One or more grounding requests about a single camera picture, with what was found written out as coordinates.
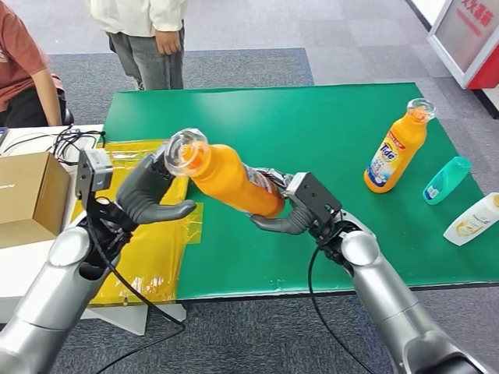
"green table mat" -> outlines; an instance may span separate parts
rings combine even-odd
[[[246,164],[294,173],[312,171],[345,209],[373,230],[383,253],[410,286],[499,281],[499,225],[463,247],[442,233],[483,194],[470,176],[436,206],[421,193],[457,155],[433,120],[428,138],[391,192],[377,195],[362,173],[407,102],[414,83],[244,90],[117,93],[104,130],[109,141],[167,138],[197,127],[211,143],[237,150]],[[204,203],[202,243],[188,245],[177,298],[208,298],[307,290],[315,249],[310,235],[259,231],[244,214],[189,187]],[[319,255],[314,289],[351,290],[339,266]]]

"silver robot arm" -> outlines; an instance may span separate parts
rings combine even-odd
[[[47,262],[0,333],[1,373],[45,373],[52,367],[108,276],[108,271],[99,277],[82,271],[91,250],[88,233],[81,227],[56,239]]]
[[[433,321],[380,250],[376,237],[311,173],[283,175],[259,169],[289,197],[288,216],[254,216],[260,229],[299,235],[307,231],[328,259],[342,266],[384,340],[399,373],[493,374]]]
[[[80,153],[75,193],[87,215],[56,238],[40,273],[0,332],[1,374],[49,372],[109,274],[100,252],[116,266],[139,224],[177,220],[196,208],[190,200],[159,205],[174,176],[157,152],[122,183],[116,203],[96,198],[96,192],[109,187],[112,176],[104,150]]]

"orange bottle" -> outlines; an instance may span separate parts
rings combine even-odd
[[[407,105],[407,113],[395,121],[376,151],[364,181],[371,191],[388,192],[407,168],[426,140],[426,126],[435,117],[435,107],[425,99],[414,99]]]
[[[229,146],[209,145],[198,129],[174,134],[164,155],[172,174],[188,175],[203,193],[237,210],[272,218],[284,207],[284,198],[273,182],[243,164]]]

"black wires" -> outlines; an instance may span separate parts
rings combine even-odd
[[[365,371],[368,372],[369,374],[375,374],[372,370],[368,368],[365,364],[363,362],[360,361],[358,357],[356,357],[353,352],[352,352],[350,348],[347,347],[346,344],[342,342],[339,337],[337,337],[334,332],[331,330],[329,326],[328,326],[327,322],[324,317],[322,316],[322,313],[321,313],[321,310],[319,308],[319,305],[317,304],[317,300],[316,300],[316,295],[313,293],[313,289],[312,287],[312,271],[313,270],[313,264],[316,262],[316,258],[317,257],[317,254],[320,251],[320,247],[316,248],[315,251],[313,251],[313,254],[312,255],[312,258],[310,258],[310,264],[308,266],[308,290],[310,292],[310,299],[312,300],[312,303],[313,304],[313,307],[316,309],[316,312],[319,316],[319,318],[322,322],[325,328],[329,331],[329,333],[331,334],[332,337],[334,338],[339,345],[340,345],[343,349],[344,349],[347,353],[349,355],[352,356],[353,359],[356,361],[359,365],[362,366],[362,368],[365,369]]]
[[[62,164],[66,164],[68,166],[75,166],[78,164],[76,161],[69,161],[67,159],[67,152],[71,147],[78,151],[79,154],[80,148],[79,148],[75,143],[80,139],[84,138],[91,138],[94,141],[92,148],[94,148],[97,143],[98,136],[100,136],[103,140],[103,148],[106,146],[106,132],[103,131],[96,131],[96,130],[89,130],[89,131],[82,131],[81,129],[74,129],[72,125],[69,125],[68,128],[64,129],[63,131],[57,134],[57,136],[54,141],[52,148],[52,154],[59,162]]]
[[[81,150],[78,146],[78,142],[81,139],[90,138],[94,142],[92,148],[97,144],[99,137],[103,141],[103,147],[106,145],[106,132],[103,131],[97,131],[97,130],[88,130],[88,131],[82,131],[81,129],[75,129],[72,125],[68,126],[66,129],[63,129],[62,132],[58,134],[41,134],[38,136],[33,136],[31,138],[19,140],[17,142],[11,143],[5,148],[2,155],[6,155],[6,153],[21,144],[31,142],[36,139],[46,138],[46,137],[55,137],[54,143],[48,147],[47,151],[51,151],[54,156],[61,164],[66,164],[68,166],[75,166],[78,164],[78,159],[69,160],[68,159],[68,150],[70,148],[74,148],[78,151],[76,154],[79,154]]]
[[[90,219],[90,217],[87,217],[87,222],[88,224],[88,232],[90,233],[90,237],[92,239],[92,241],[95,244],[96,249],[97,252],[99,252],[99,255],[103,259],[103,261],[112,273],[114,274],[116,278],[118,278],[119,281],[121,281],[122,284],[125,285],[125,287],[128,288],[131,292],[132,292],[134,295],[137,296],[139,298],[140,301],[143,302],[144,304],[146,304],[148,307],[151,308],[151,310],[154,312],[159,313],[160,316],[162,316],[165,319],[168,319],[171,322],[174,323],[175,325],[180,326],[180,329],[177,329],[177,331],[174,331],[172,333],[169,333],[165,337],[162,337],[161,339],[155,340],[152,343],[149,343],[146,345],[143,345],[141,347],[135,348],[131,351],[127,352],[124,355],[122,355],[120,357],[116,358],[116,360],[113,360],[112,362],[109,362],[109,364],[100,369],[99,371],[96,372],[95,374],[100,374],[101,372],[104,372],[106,369],[110,368],[112,365],[116,364],[117,362],[120,362],[121,360],[123,360],[125,358],[129,357],[131,355],[133,355],[134,353],[137,353],[139,351],[142,351],[149,347],[152,347],[155,344],[159,344],[162,343],[163,341],[170,339],[171,337],[175,337],[180,333],[182,333],[183,330],[186,329],[186,325],[183,323],[179,321],[178,319],[174,318],[168,313],[163,312],[160,308],[159,308],[156,305],[154,305],[152,302],[149,302],[147,298],[145,296],[140,294],[139,291],[135,290],[134,287],[132,287],[130,283],[127,282],[125,278],[123,278],[116,268],[109,261],[106,254],[103,251],[103,249],[100,247],[100,244],[99,244],[99,241],[97,240],[97,236],[95,234],[95,231],[94,230],[94,226],[92,225],[92,220]]]

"brown box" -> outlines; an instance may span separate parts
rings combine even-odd
[[[57,236],[69,185],[48,152],[0,157],[0,249]]]

